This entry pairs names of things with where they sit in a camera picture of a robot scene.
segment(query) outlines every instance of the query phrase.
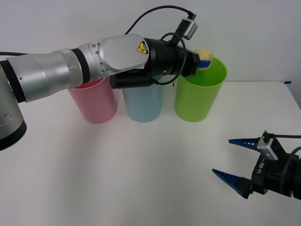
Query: green cup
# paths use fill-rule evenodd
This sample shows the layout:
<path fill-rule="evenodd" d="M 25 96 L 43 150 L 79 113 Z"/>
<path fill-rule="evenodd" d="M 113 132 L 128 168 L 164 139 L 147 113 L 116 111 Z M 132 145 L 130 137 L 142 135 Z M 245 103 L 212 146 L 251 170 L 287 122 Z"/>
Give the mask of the green cup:
<path fill-rule="evenodd" d="M 187 78 L 180 76 L 174 107 L 177 115 L 191 122 L 205 119 L 226 77 L 227 69 L 217 58 L 205 71 L 197 70 Z"/>

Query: yellow warning label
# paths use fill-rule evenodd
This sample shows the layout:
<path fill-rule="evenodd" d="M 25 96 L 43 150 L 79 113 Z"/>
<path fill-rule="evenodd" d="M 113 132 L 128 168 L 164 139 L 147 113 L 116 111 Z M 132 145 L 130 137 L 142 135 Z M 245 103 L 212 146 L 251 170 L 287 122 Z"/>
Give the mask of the yellow warning label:
<path fill-rule="evenodd" d="M 144 41 L 142 41 L 140 43 L 140 46 L 138 47 L 137 51 L 140 52 L 140 53 L 144 53 L 144 54 L 148 54 L 149 53 L 147 51 L 147 48 L 146 48 L 146 45 L 145 45 Z"/>

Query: silver robot arm segment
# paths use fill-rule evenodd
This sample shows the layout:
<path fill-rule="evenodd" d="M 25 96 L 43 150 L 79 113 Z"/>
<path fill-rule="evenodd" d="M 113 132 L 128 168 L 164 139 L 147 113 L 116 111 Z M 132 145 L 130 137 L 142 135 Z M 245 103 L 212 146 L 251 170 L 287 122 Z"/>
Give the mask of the silver robot arm segment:
<path fill-rule="evenodd" d="M 128 34 L 61 49 L 47 54 L 10 57 L 0 62 L 0 150 L 16 143 L 26 132 L 18 107 L 58 91 L 144 66 L 149 53 L 137 51 L 147 44 Z"/>

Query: white wall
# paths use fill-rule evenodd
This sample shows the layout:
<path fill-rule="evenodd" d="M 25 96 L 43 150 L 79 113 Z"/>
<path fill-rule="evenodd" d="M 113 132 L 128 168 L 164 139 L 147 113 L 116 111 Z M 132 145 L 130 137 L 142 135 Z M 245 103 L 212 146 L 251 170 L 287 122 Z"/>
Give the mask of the white wall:
<path fill-rule="evenodd" d="M 120 35 L 141 13 L 165 4 L 198 14 L 199 28 L 187 46 L 212 50 L 226 64 L 229 81 L 290 80 L 301 104 L 296 86 L 300 0 L 2 0 L 0 51 L 46 53 Z M 158 39 L 175 31 L 184 16 L 162 9 L 146 16 L 133 32 Z"/>

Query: black cable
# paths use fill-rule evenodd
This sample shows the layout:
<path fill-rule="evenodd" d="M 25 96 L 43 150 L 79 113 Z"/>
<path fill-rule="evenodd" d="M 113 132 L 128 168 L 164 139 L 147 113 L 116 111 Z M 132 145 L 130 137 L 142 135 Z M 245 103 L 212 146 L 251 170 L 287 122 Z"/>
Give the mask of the black cable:
<path fill-rule="evenodd" d="M 285 175 L 286 175 L 286 172 L 287 172 L 287 169 L 288 169 L 288 166 L 289 164 L 291 163 L 293 157 L 295 156 L 295 154 L 301 150 L 301 147 L 297 147 L 295 148 L 292 153 L 290 154 L 290 156 L 288 157 L 285 165 L 284 165 L 284 168 L 283 168 L 283 171 L 282 171 L 282 174 L 281 174 L 281 178 L 280 178 L 280 192 L 284 193 L 284 179 L 285 179 Z"/>
<path fill-rule="evenodd" d="M 0 56 L 22 56 L 28 53 L 0 52 Z"/>
<path fill-rule="evenodd" d="M 297 138 L 300 139 L 301 135 L 275 135 L 275 134 L 271 134 L 272 138 L 278 137 L 278 138 Z"/>
<path fill-rule="evenodd" d="M 161 86 L 164 86 L 164 85 L 168 85 L 170 83 L 172 83 L 173 81 L 175 81 L 179 76 L 180 74 L 182 73 L 183 69 L 184 69 L 184 66 L 185 66 L 185 63 L 186 63 L 186 59 L 187 59 L 187 50 L 186 50 L 186 45 L 185 45 L 185 42 L 184 40 L 182 39 L 182 37 L 174 32 L 170 32 L 170 33 L 167 33 L 165 35 L 162 36 L 162 38 L 160 40 L 163 40 L 165 37 L 169 36 L 169 35 L 174 35 L 175 37 L 177 37 L 180 42 L 182 43 L 183 45 L 183 51 L 184 51 L 184 58 L 183 58 L 183 63 L 182 63 L 182 66 L 179 70 L 179 72 L 177 73 L 177 75 L 171 79 L 170 81 L 167 81 L 167 82 L 158 82 L 157 80 L 154 80 L 154 83 L 157 84 L 157 85 L 161 85 Z"/>
<path fill-rule="evenodd" d="M 142 17 L 144 17 L 146 14 L 149 14 L 149 13 L 155 11 L 155 10 L 162 9 L 162 8 L 174 8 L 174 9 L 178 9 L 178 10 L 181 10 L 181 11 L 187 13 L 189 16 L 194 15 L 191 11 L 189 11 L 189 10 L 187 10 L 185 8 L 182 8 L 182 7 L 178 7 L 178 6 L 159 6 L 159 7 L 155 7 L 155 8 L 152 8 L 152 9 L 146 11 L 140 17 L 138 17 L 138 19 L 136 19 L 136 21 L 133 23 L 133 25 L 128 29 L 128 31 L 125 34 L 128 34 L 132 30 L 132 28 L 135 27 L 135 25 L 138 23 L 138 21 Z"/>

